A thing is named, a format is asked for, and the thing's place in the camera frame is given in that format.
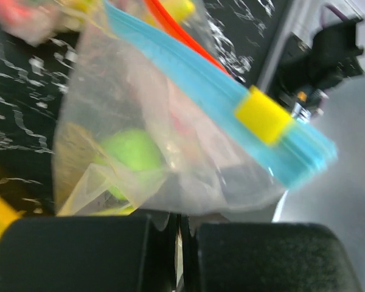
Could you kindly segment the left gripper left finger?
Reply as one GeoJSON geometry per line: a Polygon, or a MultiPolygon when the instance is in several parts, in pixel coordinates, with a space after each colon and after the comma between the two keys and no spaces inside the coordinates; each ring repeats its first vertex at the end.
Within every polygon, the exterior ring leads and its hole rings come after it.
{"type": "Polygon", "coordinates": [[[176,216],[16,220],[0,238],[0,291],[172,291],[176,216]]]}

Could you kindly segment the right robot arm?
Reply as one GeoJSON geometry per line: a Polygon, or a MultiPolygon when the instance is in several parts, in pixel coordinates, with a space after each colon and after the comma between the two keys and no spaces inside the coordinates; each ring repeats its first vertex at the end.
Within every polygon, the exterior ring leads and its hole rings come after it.
{"type": "Polygon", "coordinates": [[[279,86],[289,95],[325,91],[345,78],[364,73],[358,57],[364,47],[356,44],[357,28],[362,18],[350,18],[321,29],[312,47],[298,57],[282,63],[277,72],[279,86]]]}

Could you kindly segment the blue zip fruit bag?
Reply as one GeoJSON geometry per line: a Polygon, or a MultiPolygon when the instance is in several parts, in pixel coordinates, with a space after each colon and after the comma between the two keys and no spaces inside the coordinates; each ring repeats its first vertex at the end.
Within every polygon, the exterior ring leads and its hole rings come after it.
{"type": "Polygon", "coordinates": [[[172,79],[111,30],[103,3],[91,6],[54,136],[58,215],[255,209],[336,159],[330,139],[293,117],[278,143],[263,143],[234,116],[249,88],[229,74],[172,79]],[[129,128],[159,147],[164,181],[142,185],[100,146],[129,128]]]}

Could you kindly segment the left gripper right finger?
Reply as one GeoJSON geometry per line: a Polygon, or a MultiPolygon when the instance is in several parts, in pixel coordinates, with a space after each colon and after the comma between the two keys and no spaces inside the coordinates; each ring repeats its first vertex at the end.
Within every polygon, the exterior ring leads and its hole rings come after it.
{"type": "Polygon", "coordinates": [[[319,224],[182,223],[186,291],[361,291],[342,243],[319,224]]]}

